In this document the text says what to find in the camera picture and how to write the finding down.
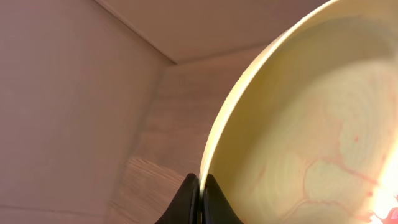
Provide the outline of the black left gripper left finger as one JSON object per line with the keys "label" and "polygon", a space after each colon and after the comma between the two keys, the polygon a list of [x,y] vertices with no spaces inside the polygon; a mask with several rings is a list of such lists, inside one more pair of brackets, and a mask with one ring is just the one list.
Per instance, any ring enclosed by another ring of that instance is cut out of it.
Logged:
{"label": "black left gripper left finger", "polygon": [[188,174],[166,211],[155,224],[197,224],[199,183],[195,174]]}

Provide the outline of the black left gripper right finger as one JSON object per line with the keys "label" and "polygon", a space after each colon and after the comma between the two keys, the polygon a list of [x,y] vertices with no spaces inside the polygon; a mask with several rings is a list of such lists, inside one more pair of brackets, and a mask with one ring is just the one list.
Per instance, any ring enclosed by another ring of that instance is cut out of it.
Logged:
{"label": "black left gripper right finger", "polygon": [[203,192],[202,223],[243,224],[231,208],[212,174],[207,176]]}

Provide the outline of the yellow plate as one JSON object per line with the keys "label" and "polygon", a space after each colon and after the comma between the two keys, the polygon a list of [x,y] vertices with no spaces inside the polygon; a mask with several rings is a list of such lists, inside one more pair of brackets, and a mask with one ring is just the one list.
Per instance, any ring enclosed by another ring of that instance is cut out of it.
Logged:
{"label": "yellow plate", "polygon": [[244,223],[397,222],[397,0],[328,1],[226,97],[200,166]]}

